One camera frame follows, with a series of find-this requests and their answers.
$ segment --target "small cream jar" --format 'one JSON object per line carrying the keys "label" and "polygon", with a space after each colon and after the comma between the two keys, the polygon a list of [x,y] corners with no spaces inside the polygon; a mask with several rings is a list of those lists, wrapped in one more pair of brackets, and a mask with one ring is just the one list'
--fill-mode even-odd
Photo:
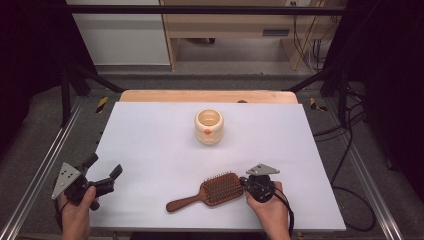
{"label": "small cream jar", "polygon": [[197,140],[212,145],[219,142],[224,135],[224,118],[214,109],[205,109],[194,118]]}

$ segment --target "hairbrush bristles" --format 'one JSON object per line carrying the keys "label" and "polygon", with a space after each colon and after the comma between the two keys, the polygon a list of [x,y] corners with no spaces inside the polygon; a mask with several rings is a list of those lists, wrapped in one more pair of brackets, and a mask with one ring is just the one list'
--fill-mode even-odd
{"label": "hairbrush bristles", "polygon": [[202,201],[208,206],[215,206],[238,198],[243,195],[243,192],[239,177],[235,173],[224,173],[204,181],[196,196],[168,203],[166,210],[174,212],[196,201]]}
{"label": "hairbrush bristles", "polygon": [[238,176],[234,173],[225,173],[210,178],[203,183],[203,187],[208,201],[213,205],[229,201],[243,194],[243,187]]}

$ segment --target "metal frame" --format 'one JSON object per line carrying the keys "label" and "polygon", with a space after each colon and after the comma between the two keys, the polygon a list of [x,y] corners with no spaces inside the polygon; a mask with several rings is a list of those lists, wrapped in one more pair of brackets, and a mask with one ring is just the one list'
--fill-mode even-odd
{"label": "metal frame", "polygon": [[86,102],[86,98],[77,97],[75,105],[72,109],[72,114],[68,123],[62,127],[58,134],[56,135],[53,144],[51,145],[49,151],[44,157],[43,162],[37,170],[34,178],[32,179],[29,187],[27,188],[24,196],[16,207],[15,212],[10,217],[6,226],[2,229],[0,234],[0,239],[15,239],[18,235],[19,230],[22,227],[22,224],[25,221],[29,211],[31,210],[32,205],[35,202],[35,199],[40,192],[46,178],[52,168],[53,164],[56,161],[57,156],[60,153],[72,127],[74,126],[78,115],[82,109],[82,106]]}
{"label": "metal frame", "polygon": [[[235,15],[317,15],[317,16],[345,16],[345,15],[361,15],[364,13],[371,14],[369,10],[366,8],[358,8],[358,9],[346,9],[344,7],[341,8],[310,8],[310,7],[253,7],[253,6],[151,6],[151,5],[41,5],[39,6],[40,10],[43,11],[64,11],[68,13],[77,13],[77,14],[235,14]],[[339,54],[338,57],[346,56],[345,52],[349,51],[350,45],[355,44],[355,38],[352,37],[349,44],[346,44],[342,49],[342,53]],[[62,55],[64,57],[63,52],[59,50],[58,55]],[[44,181],[54,164],[60,149],[62,148],[69,131],[72,129],[78,114],[80,112],[81,106],[84,103],[84,98],[78,98],[76,105],[74,106],[74,110],[72,114],[68,114],[70,111],[69,107],[69,82],[67,79],[67,75],[72,75],[68,71],[77,71],[80,74],[84,74],[94,78],[94,80],[100,82],[103,85],[107,85],[109,88],[116,87],[113,84],[106,80],[103,80],[97,74],[92,74],[90,72],[85,71],[83,68],[76,67],[77,65],[69,66],[70,61],[65,60],[64,71],[62,72],[62,94],[63,94],[63,108],[64,108],[64,120],[62,123],[62,128],[59,131],[52,147],[47,153],[44,161],[42,162],[39,170],[34,176],[30,186],[28,187],[26,193],[21,199],[18,207],[13,213],[7,225],[2,229],[0,239],[15,239],[17,236],[27,214],[29,213]],[[337,72],[343,68],[343,64],[336,61],[337,66],[328,66],[325,68],[320,74],[314,75],[309,79],[305,80],[301,84],[298,84],[289,89],[289,91],[297,92],[302,88],[310,85],[311,83],[321,80],[323,77],[328,77],[330,75],[337,75]],[[326,90],[326,95],[328,95],[331,90]],[[337,121],[337,116],[334,114],[334,110],[332,110],[333,116]],[[387,239],[403,239],[402,235],[390,214],[389,209],[387,208],[380,192],[378,191],[372,177],[367,171],[358,151],[355,146],[352,146],[351,154],[354,159],[354,167],[357,171],[361,179],[361,183],[364,187],[364,190],[367,194],[367,197],[371,201],[371,205],[373,206],[374,211],[379,219],[380,225],[385,233]]]}

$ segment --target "floor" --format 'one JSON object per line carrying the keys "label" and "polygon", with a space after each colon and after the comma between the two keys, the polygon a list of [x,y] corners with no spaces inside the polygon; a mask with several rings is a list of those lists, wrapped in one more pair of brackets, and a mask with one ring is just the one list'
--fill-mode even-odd
{"label": "floor", "polygon": [[[314,65],[313,57],[306,58]],[[175,71],[164,67],[105,67],[99,72],[109,81],[123,88],[131,89],[287,89],[311,76],[314,72],[305,66],[299,71],[292,71],[284,49],[278,39],[217,39],[210,44],[207,39],[185,39],[180,43],[178,63]],[[50,200],[52,181],[63,161],[78,163],[87,153],[94,152],[101,132],[107,124],[108,116],[113,109],[113,102],[119,94],[104,89],[103,86],[89,80],[92,92],[89,97],[72,96],[75,106],[81,102],[81,113],[69,132],[65,132],[66,141],[56,145],[57,151],[52,153],[50,146],[59,135],[61,122],[60,91],[53,88],[34,97],[30,113],[25,119],[21,131],[17,134],[11,148],[2,156],[0,162],[0,197],[3,199],[0,212],[0,225],[16,223],[20,229],[20,239],[60,239],[55,220],[53,204]],[[334,99],[322,98],[319,94],[321,83],[308,86],[297,93],[303,104],[305,113],[313,133],[329,129],[337,124],[331,113]],[[363,91],[361,84],[351,83],[358,92]],[[101,114],[95,113],[99,99],[109,97]],[[314,98],[318,108],[311,108],[310,100]],[[357,99],[349,99],[353,105]],[[424,239],[424,204],[401,172],[389,170],[384,153],[379,147],[372,129],[365,121],[355,124],[354,148],[340,169],[336,183],[349,188],[363,199],[371,203],[376,212],[376,225],[369,231],[357,230],[367,228],[372,223],[372,215],[359,198],[348,192],[335,190],[342,215],[354,227],[346,232],[310,233],[301,232],[293,239]],[[346,149],[346,134],[334,132],[332,135],[316,137],[316,143],[329,179],[336,171],[341,156]],[[357,159],[364,163],[368,172],[361,172],[356,166]],[[42,181],[34,176],[42,175]],[[383,206],[373,205],[379,199],[369,197],[363,175],[372,176],[378,190],[377,197],[383,200]],[[23,211],[23,219],[15,210]],[[379,211],[388,210],[389,214]],[[394,225],[385,226],[388,219]],[[386,230],[398,230],[399,235],[390,236]],[[113,233],[108,231],[92,231],[93,239],[111,239]],[[119,233],[119,239],[129,239],[129,233]],[[213,234],[196,236],[198,239],[226,239]]]}

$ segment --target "white cabinet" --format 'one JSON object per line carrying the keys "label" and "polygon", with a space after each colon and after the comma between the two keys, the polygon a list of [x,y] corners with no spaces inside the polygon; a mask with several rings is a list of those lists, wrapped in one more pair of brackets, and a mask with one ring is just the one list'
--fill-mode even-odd
{"label": "white cabinet", "polygon": [[[159,5],[157,0],[67,0],[68,4]],[[159,14],[74,14],[96,66],[170,65]]]}

